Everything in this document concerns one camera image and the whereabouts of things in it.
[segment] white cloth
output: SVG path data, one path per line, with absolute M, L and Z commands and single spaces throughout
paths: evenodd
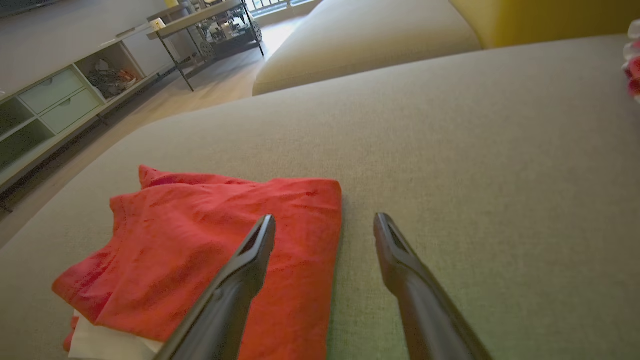
M 77 311 L 79 320 L 69 357 L 94 360 L 152 360 L 163 343 L 122 331 L 94 326 Z

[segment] metal table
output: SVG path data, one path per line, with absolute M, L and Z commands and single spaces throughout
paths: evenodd
M 196 45 L 196 48 L 198 49 L 198 53 L 200 54 L 200 56 L 202 57 L 204 62 L 207 63 L 207 58 L 205 56 L 203 56 L 203 54 L 202 54 L 202 52 L 200 50 L 200 46 L 198 46 L 198 43 L 196 42 L 196 40 L 193 37 L 193 34 L 191 33 L 191 30 L 189 28 L 191 26 L 194 26 L 195 24 L 198 24 L 199 22 L 205 21 L 207 19 L 211 19 L 213 17 L 217 17 L 217 16 L 219 16 L 219 15 L 225 13 L 225 12 L 236 10 L 238 8 L 242 8 L 243 9 L 244 14 L 246 15 L 246 18 L 249 21 L 249 25 L 250 25 L 249 26 L 249 31 L 251 31 L 251 34 L 253 35 L 253 39 L 257 44 L 257 46 L 253 46 L 253 47 L 260 48 L 260 52 L 264 56 L 264 51 L 262 50 L 262 46 L 260 44 L 260 39 L 258 38 L 258 35 L 256 34 L 255 26 L 253 24 L 253 20 L 251 18 L 251 15 L 249 14 L 249 11 L 247 10 L 246 3 L 244 2 L 244 0 L 227 0 L 224 3 L 216 4 L 214 6 L 208 7 L 206 9 L 204 9 L 204 10 L 199 11 L 199 12 L 193 13 L 193 14 L 187 16 L 187 17 L 183 17 L 183 18 L 181 18 L 179 20 L 176 20 L 174 22 L 170 22 L 169 24 L 166 25 L 165 28 L 162 28 L 160 30 L 155 31 L 158 39 L 160 39 L 160 41 L 164 45 L 164 48 L 166 49 L 166 52 L 169 54 L 169 56 L 171 56 L 171 60 L 173 60 L 173 63 L 178 68 L 178 71 L 180 72 L 180 75 L 182 75 L 182 78 L 185 80 L 185 82 L 187 83 L 187 85 L 189 86 L 189 89 L 191 89 L 191 91 L 194 91 L 194 90 L 193 90 L 193 87 L 191 86 L 191 83 L 189 82 L 189 78 L 187 77 L 187 75 L 193 74 L 194 72 L 191 71 L 189 74 L 185 74 L 184 73 L 184 71 L 182 70 L 182 67 L 180 67 L 180 63 L 175 59 L 175 57 L 173 57 L 173 54 L 171 53 L 171 51 L 169 51 L 169 48 L 167 47 L 167 45 L 164 42 L 164 40 L 167 39 L 168 37 L 180 32 L 180 31 L 182 31 L 182 30 L 186 29 L 187 32 L 189 33 L 189 37 L 191 37 L 191 40 Z M 209 61 L 209 63 L 206 66 L 209 66 L 212 63 L 213 63 L 213 61 Z

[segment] sofa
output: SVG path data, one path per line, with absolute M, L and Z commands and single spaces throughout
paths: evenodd
M 261 69 L 253 94 L 482 49 L 622 33 L 638 18 L 636 0 L 323 0 Z
M 330 177 L 343 219 L 328 359 L 406 359 L 374 214 L 391 215 L 494 360 L 640 354 L 640 104 L 624 35 L 460 54 L 165 119 L 116 144 L 0 249 L 3 359 L 64 359 L 51 292 L 102 247 L 137 168 Z

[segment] floor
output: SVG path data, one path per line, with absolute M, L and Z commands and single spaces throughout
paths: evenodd
M 258 49 L 252 49 L 215 63 L 190 79 L 193 93 L 178 72 L 174 72 L 121 106 L 106 119 L 106 125 L 96 122 L 72 140 L 37 172 L 21 181 L 14 191 L 4 195 L 3 203 L 12 208 L 13 213 L 0 210 L 0 247 L 71 179 L 136 129 L 172 115 L 251 97 L 253 82 L 265 61 L 302 19 L 298 17 L 262 29 L 264 58 Z

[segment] drawer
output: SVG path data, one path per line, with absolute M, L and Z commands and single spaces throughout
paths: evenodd
M 60 134 L 69 125 L 80 120 L 80 118 L 99 105 L 100 103 L 89 90 L 83 90 L 56 106 L 45 115 L 42 115 L 40 118 L 56 134 Z
M 37 114 L 83 86 L 76 73 L 69 69 L 23 92 L 20 98 Z

